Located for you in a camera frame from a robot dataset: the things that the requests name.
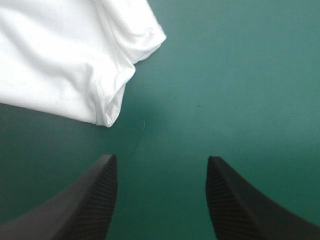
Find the green mat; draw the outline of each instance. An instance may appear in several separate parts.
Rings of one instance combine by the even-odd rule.
[[[167,40],[112,128],[0,105],[0,224],[118,156],[108,240],[211,240],[209,155],[320,225],[320,1],[149,0]]]

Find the fabric fold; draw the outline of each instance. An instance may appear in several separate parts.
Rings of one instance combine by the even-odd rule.
[[[166,36],[145,0],[0,0],[0,102],[111,127]]]

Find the white t-shirt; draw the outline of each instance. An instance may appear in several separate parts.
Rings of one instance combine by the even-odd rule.
[[[165,39],[146,0],[0,0],[0,102],[110,127]]]

